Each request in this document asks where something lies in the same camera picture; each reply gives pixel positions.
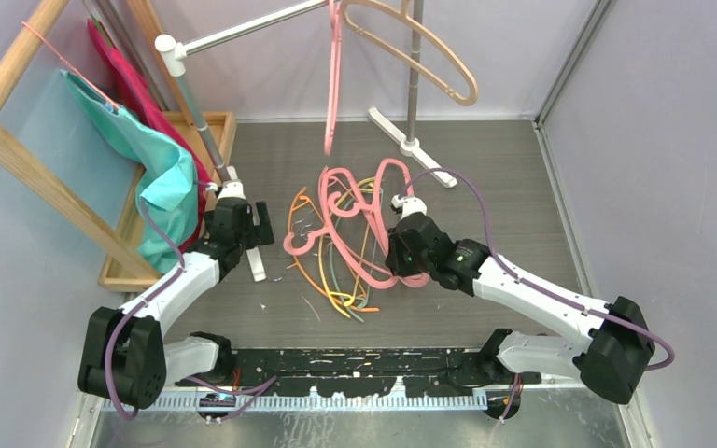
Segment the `pink plastic hanger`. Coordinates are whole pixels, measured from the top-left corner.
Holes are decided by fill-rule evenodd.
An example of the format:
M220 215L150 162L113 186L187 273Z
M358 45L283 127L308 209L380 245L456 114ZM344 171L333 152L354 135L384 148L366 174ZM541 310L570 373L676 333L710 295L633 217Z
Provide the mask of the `pink plastic hanger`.
M343 181L344 185L356 194L355 202L346 209L338 209L336 202L342 195L336 190L332 182ZM346 168L324 168L317 180L317 200L315 209L320 213L320 227L309 231L303 237L300 245L294 244L295 236L289 232L284 240L283 247L287 254L300 257L308 253L321 237L328 237L333 243L336 251L341 255L345 264L366 281L370 287L377 289L390 289L396 286L400 278L391 273L388 268L383 268L376 263L361 266L359 253L352 249L336 230L333 219L339 217L349 219L357 216L365 218L370 226L375 241L380 246L384 255L388 253L387 231L384 228L384 220L380 208L381 181L374 180L373 198L368 200L364 195L359 196L358 181Z
M402 185L402 190L398 191L396 193L393 193L390 188L385 186L384 177L387 173L388 169L395 168L397 169L401 174L401 180L404 182ZM375 180L381 181L381 193L380 193L380 208L382 212L382 218L384 220L384 228L387 231L387 240L388 240L388 226L385 222L385 215L386 213L383 211L384 205L390 205L391 198L395 195L402 195L402 196L415 196L414 188L407 185L406 183L412 180L412 174L410 169L406 166L406 164L398 159L393 158L385 158L381 160L378 164L378 167L375 170L374 173ZM344 185L343 181L339 181L336 183L335 181L332 182L332 185L336 190L342 193L346 186ZM373 194L365 194L368 200L371 200L373 198ZM403 284L407 287L412 288L421 288L425 286L429 282L429 276L427 274L417 274L410 277L400 277L400 281L397 285Z
M342 25L341 10L337 1L328 2L331 42L330 42L330 70L329 90L324 132L324 154L329 156L332 152L332 143L335 135L336 119L338 114L341 58L342 58Z

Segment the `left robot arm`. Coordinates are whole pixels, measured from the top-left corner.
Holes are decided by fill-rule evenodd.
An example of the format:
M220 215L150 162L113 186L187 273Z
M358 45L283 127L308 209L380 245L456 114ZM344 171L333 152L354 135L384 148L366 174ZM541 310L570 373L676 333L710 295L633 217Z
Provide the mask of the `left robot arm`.
M220 197L205 213L205 237L157 283L119 308L100 307L89 319L77 386L110 399L123 418L149 408L163 389L181 381L224 385L235 371L231 341L197 331L166 343L169 328L205 292L220 283L248 249L273 239L265 203Z

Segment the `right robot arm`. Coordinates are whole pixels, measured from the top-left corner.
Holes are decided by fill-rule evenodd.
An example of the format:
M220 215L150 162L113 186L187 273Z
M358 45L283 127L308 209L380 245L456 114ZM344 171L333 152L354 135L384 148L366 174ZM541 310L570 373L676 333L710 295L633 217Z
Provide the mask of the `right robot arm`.
M394 281L429 278L447 290L492 301L553 333L495 329L477 355L492 383L519 382L525 373L577 379L599 397L628 404L651 366L655 336L639 306L576 294L514 265L472 239L451 239L414 196L392 200L400 219L387 231L385 265Z

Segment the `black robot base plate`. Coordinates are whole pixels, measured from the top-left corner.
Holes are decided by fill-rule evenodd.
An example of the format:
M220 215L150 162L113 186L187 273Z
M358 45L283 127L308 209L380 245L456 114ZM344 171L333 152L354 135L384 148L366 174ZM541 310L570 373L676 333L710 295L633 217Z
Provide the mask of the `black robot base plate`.
M470 348L237 349L226 377L200 386L194 408L222 420L256 412L482 411L514 416L541 375L490 372Z

